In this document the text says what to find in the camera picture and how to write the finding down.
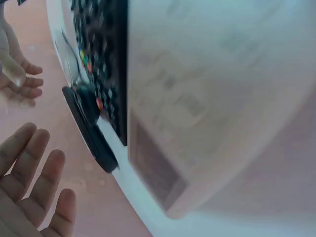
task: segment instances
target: pink surface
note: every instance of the pink surface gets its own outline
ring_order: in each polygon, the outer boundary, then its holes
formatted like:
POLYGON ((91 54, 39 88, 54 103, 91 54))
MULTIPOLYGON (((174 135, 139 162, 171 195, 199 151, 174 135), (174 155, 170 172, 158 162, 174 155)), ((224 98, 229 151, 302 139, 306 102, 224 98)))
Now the pink surface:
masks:
POLYGON ((22 50, 32 62, 43 67, 44 86, 43 96, 37 100, 35 109, 10 109, 8 115, 1 110, 0 141, 28 121, 50 132, 51 140, 39 166, 43 166, 52 149, 65 152, 67 163, 58 192, 72 188, 77 193, 74 236, 150 237, 113 176, 105 173, 93 159, 70 114, 61 91, 66 81, 51 42, 45 3, 32 0, 18 8, 16 1, 10 1, 6 15, 22 50))

